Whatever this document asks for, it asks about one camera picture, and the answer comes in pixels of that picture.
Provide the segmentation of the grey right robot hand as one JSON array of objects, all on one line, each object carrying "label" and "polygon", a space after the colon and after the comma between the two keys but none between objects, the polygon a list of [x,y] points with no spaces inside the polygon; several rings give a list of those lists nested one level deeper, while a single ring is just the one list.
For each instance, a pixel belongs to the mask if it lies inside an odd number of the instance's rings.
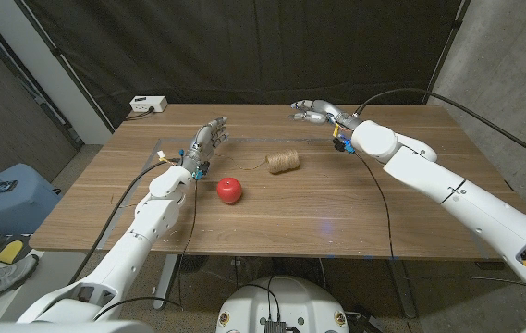
[{"label": "grey right robot hand", "polygon": [[297,121],[308,121],[313,124],[330,123],[346,130],[355,130],[361,120],[324,100],[300,100],[291,105],[295,113],[288,118]]}]

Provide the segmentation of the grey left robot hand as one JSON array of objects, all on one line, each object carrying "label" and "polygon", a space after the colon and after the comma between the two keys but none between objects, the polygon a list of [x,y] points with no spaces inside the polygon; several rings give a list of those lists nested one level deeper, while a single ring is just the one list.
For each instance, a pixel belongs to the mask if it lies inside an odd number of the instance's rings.
[{"label": "grey left robot hand", "polygon": [[201,164],[208,162],[214,155],[214,150],[227,139],[226,122],[227,117],[218,117],[196,132],[182,157],[181,166],[189,173],[196,172]]}]

